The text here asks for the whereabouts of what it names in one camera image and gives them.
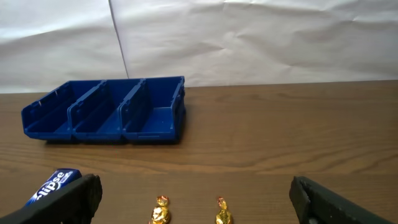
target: blue organizer tray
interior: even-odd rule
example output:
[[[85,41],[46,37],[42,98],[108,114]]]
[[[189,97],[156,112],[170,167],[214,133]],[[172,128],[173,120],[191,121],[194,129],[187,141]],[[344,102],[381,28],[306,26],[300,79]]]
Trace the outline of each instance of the blue organizer tray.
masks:
[[[34,139],[175,141],[185,114],[184,77],[69,81],[22,110]]]

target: wooden tabletop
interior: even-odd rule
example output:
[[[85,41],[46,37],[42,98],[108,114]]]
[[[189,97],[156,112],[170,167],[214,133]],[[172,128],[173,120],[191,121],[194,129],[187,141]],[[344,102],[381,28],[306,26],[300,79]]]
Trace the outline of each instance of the wooden tabletop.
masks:
[[[398,222],[398,81],[186,88],[183,139],[157,146],[29,139],[21,109],[42,95],[0,95],[0,216],[71,167],[101,177],[93,224],[147,223],[158,195],[170,224],[214,223],[219,195],[235,224],[298,223],[294,175]]]

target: crease in backdrop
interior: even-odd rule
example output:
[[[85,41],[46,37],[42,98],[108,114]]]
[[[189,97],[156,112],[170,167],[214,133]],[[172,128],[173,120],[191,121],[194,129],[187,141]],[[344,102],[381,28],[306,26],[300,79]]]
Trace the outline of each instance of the crease in backdrop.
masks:
[[[396,15],[396,0],[0,0],[0,93],[126,71],[187,86],[397,79]]]
[[[127,78],[107,0],[0,0],[0,93]]]
[[[130,78],[187,86],[398,78],[396,0],[110,0]]]

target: brown wooden surface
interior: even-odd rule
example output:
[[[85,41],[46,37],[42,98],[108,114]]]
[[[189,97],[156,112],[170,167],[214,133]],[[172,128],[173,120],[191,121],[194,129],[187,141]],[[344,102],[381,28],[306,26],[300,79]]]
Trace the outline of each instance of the brown wooden surface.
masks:
[[[160,194],[171,224],[298,223],[288,191],[306,175],[398,222],[398,81],[187,88],[178,145],[64,145],[29,139],[21,109],[42,93],[0,95],[0,216],[59,167],[99,174],[94,224],[146,223]]]

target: gold foil wrapper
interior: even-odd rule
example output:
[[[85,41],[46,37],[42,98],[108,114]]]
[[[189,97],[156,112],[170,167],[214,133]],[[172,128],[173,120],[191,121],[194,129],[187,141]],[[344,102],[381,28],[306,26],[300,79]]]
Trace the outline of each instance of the gold foil wrapper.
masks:
[[[149,224],[166,224],[170,221],[170,213],[167,205],[169,204],[169,198],[166,196],[157,197],[157,204],[152,211],[152,221]]]
[[[217,202],[221,210],[216,216],[216,224],[232,224],[231,212],[228,211],[228,207],[224,198],[218,197]]]

